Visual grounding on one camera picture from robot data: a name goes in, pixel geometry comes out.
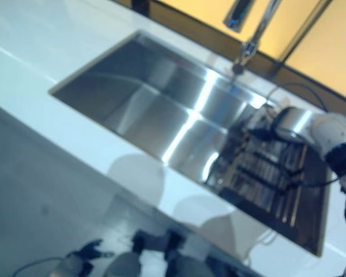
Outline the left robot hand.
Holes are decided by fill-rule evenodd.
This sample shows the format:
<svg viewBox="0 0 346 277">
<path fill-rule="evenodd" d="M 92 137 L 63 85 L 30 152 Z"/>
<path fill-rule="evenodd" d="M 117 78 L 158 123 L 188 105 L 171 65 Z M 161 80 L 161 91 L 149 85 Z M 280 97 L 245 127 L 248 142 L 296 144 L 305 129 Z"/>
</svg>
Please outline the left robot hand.
<svg viewBox="0 0 346 277">
<path fill-rule="evenodd" d="M 89 263 L 95 259 L 108 259 L 114 256 L 112 251 L 99 250 L 99 246 L 103 240 L 98 238 L 85 244 L 81 249 L 76 250 L 73 254 L 79 258 L 83 263 Z"/>
</svg>

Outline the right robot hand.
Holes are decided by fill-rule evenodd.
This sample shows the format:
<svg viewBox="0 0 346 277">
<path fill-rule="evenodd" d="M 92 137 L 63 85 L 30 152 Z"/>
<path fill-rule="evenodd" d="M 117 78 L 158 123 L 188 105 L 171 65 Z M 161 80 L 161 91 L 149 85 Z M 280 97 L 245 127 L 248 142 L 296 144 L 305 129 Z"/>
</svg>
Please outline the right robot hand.
<svg viewBox="0 0 346 277">
<path fill-rule="evenodd" d="M 266 110 L 257 110 L 245 121 L 243 131 L 262 141 L 278 140 L 272 128 L 273 117 Z"/>
</svg>

